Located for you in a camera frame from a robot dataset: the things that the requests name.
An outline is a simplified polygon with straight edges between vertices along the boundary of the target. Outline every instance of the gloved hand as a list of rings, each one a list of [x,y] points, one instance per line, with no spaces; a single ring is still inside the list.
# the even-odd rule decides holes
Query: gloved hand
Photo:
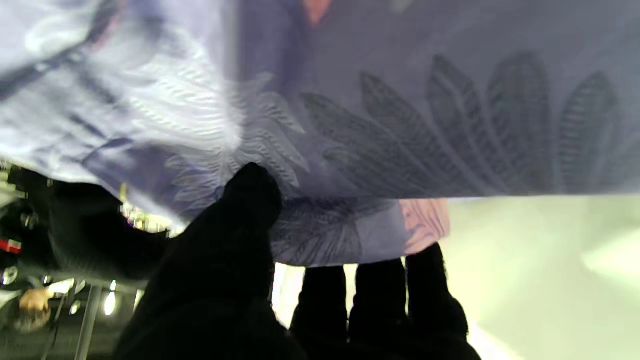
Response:
[[[231,179],[223,199],[248,210],[261,229],[269,229],[282,211],[282,196],[276,181],[258,164],[249,163]]]

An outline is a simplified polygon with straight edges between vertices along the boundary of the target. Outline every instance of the gray leaf pattern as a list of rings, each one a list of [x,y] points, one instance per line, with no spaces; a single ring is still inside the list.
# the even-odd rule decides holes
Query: gray leaf pattern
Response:
[[[380,199],[289,200],[271,231],[271,252],[294,266],[357,263],[362,244],[356,221],[396,205]]]
[[[551,187],[549,86],[544,66],[531,53],[514,54],[496,66],[488,89],[491,128],[508,156],[502,172],[511,193],[536,193]],[[519,180],[524,182],[520,187]]]
[[[559,123],[558,152],[564,189],[595,190],[620,121],[618,100],[605,74],[590,76],[572,93]]]
[[[361,76],[363,119],[303,94],[313,127],[335,143],[325,160],[367,195],[386,198],[638,191],[640,143],[624,141],[618,97],[597,72],[550,109],[544,64],[530,52],[500,62],[486,98],[442,55],[426,83],[432,117],[381,78]]]

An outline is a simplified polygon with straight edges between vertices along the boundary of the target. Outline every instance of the person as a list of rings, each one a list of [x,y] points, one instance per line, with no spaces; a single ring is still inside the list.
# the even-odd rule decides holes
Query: person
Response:
[[[43,329],[51,320],[49,301],[67,294],[73,285],[74,280],[67,279],[44,287],[32,284],[26,290],[0,290],[0,331],[27,334]],[[74,291],[79,292],[83,286]]]
[[[27,199],[0,211],[0,245],[19,247],[0,247],[0,263],[20,274],[140,281],[164,256],[166,233],[132,227],[120,213],[122,203],[101,186],[53,181],[20,167],[11,168],[7,182]]]
[[[268,231],[281,209],[274,179],[244,166],[175,239],[113,357],[306,359],[268,300]]]
[[[467,343],[467,319],[449,292],[437,243],[406,258],[406,276],[400,259],[360,265],[348,327],[345,297],[341,266],[306,270],[291,332],[310,359],[345,351],[369,358],[480,359]]]

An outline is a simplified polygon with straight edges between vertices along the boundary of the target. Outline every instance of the cloth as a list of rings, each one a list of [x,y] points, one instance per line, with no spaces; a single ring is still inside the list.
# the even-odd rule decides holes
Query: cloth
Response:
[[[113,357],[304,359],[268,302],[267,232],[281,208],[277,185],[263,168],[249,164],[238,172],[222,199],[175,242]],[[202,287],[212,274],[214,286]]]
[[[257,162],[285,198],[276,260],[397,258],[395,199],[638,191],[639,10],[4,1],[0,154],[184,225]]]

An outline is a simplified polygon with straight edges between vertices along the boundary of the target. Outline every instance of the fabric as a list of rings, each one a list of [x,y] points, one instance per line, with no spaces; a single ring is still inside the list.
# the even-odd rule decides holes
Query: fabric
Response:
[[[179,225],[260,163],[284,263],[442,237],[414,247],[396,199],[639,188],[634,0],[1,6],[0,154]]]

